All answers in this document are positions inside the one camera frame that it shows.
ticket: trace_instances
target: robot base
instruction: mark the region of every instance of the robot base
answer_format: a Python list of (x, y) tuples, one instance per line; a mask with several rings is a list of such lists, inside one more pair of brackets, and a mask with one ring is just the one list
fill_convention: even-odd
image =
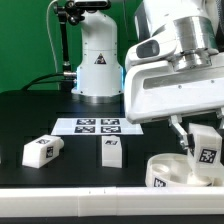
[(77, 92), (73, 92), (73, 90), (72, 93), (73, 99), (92, 104), (113, 103), (123, 101), (124, 99), (123, 93), (114, 96), (87, 96)]

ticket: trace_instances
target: black tabletop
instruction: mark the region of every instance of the black tabletop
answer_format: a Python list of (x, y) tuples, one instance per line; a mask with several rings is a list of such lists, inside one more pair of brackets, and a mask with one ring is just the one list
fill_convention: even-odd
[[(51, 134), (58, 118), (124, 118), (123, 102), (87, 104), (59, 91), (9, 91), (0, 94), (0, 188), (33, 187), (144, 187), (147, 161), (159, 153), (184, 153), (168, 121), (142, 124), (144, 135), (120, 135), (121, 169), (102, 167), (101, 136), (61, 136), (65, 146), (59, 157), (40, 169), (22, 166), (23, 147)], [(215, 114), (184, 119), (217, 127)], [(138, 216), (29, 219), (27, 223), (216, 223), (223, 216)], [(2, 223), (24, 223), (0, 219)]]

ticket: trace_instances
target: white block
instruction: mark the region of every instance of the white block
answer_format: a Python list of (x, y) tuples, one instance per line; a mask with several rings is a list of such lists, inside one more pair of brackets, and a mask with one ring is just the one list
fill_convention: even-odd
[(102, 166), (122, 168), (122, 147), (119, 137), (102, 136)]
[(197, 124), (189, 124), (189, 133), (195, 142), (195, 148), (188, 150), (188, 163), (193, 172), (199, 176), (224, 177), (220, 163), (222, 137), (213, 127)]
[(63, 146), (60, 137), (44, 135), (24, 146), (22, 165), (40, 168), (56, 158)]

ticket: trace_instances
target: green wall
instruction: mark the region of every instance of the green wall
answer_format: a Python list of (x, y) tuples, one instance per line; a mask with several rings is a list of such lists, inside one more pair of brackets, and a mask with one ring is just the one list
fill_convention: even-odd
[[(54, 73), (54, 61), (46, 28), (46, 11), (51, 0), (0, 1), (0, 92), (18, 90), (33, 79)], [(124, 66), (125, 55), (136, 43), (133, 15), (141, 0), (126, 0), (129, 39), (125, 32), (123, 3), (115, 2), (105, 14), (118, 26), (118, 61)], [(50, 29), (61, 67), (60, 28), (53, 9)], [(68, 25), (70, 60), (75, 70), (81, 62), (80, 26)], [(31, 89), (56, 89), (56, 84), (38, 85)]]

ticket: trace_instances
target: printed marker sheet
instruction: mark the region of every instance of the printed marker sheet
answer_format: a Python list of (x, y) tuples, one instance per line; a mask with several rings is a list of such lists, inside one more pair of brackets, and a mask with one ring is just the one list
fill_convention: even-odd
[(142, 135), (125, 118), (58, 118), (51, 135)]

